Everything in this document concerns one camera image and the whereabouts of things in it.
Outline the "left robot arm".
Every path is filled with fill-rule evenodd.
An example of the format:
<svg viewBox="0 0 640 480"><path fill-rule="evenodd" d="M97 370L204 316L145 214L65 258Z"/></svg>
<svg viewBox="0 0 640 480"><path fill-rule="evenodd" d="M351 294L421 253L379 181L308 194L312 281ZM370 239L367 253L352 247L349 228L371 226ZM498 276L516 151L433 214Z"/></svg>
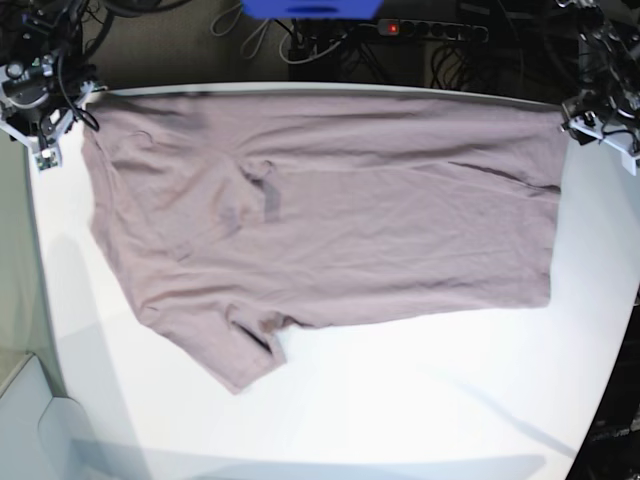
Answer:
<svg viewBox="0 0 640 480"><path fill-rule="evenodd" d="M576 14L586 47L577 93L562 104L562 129L585 145L604 143L639 159L639 30L616 23L597 1L559 1Z"/></svg>

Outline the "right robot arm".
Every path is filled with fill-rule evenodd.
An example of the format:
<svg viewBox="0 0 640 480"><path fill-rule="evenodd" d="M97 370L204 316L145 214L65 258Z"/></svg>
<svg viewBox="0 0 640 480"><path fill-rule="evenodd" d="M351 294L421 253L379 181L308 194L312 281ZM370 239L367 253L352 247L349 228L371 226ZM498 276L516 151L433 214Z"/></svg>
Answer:
<svg viewBox="0 0 640 480"><path fill-rule="evenodd" d="M159 1L3 1L1 130L41 170L61 164L59 141L77 121L97 129L83 105L99 82L89 59L116 17L159 10Z"/></svg>

